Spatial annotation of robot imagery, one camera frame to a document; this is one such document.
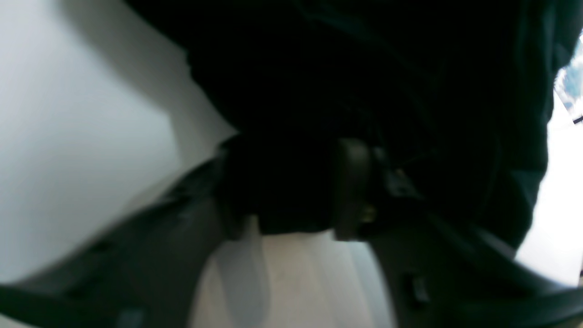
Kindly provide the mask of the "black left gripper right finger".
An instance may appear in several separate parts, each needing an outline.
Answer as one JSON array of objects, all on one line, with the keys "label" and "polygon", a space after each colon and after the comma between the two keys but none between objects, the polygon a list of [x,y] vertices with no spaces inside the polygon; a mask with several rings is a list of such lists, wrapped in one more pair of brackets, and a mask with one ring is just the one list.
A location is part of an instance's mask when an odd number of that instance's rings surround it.
[{"label": "black left gripper right finger", "polygon": [[542,277],[478,226],[432,213],[381,148],[335,147],[335,238],[366,243],[399,328],[576,328],[582,289]]}]

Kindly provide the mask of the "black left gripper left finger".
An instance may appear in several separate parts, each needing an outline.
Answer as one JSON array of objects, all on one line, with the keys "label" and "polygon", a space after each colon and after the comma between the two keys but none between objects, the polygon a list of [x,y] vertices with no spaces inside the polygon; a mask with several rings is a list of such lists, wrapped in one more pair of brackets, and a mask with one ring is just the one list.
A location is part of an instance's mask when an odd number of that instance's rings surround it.
[{"label": "black left gripper left finger", "polygon": [[204,266],[240,239],[229,190],[250,141],[233,137],[152,205],[71,255],[1,285],[1,314],[38,328],[185,328]]}]

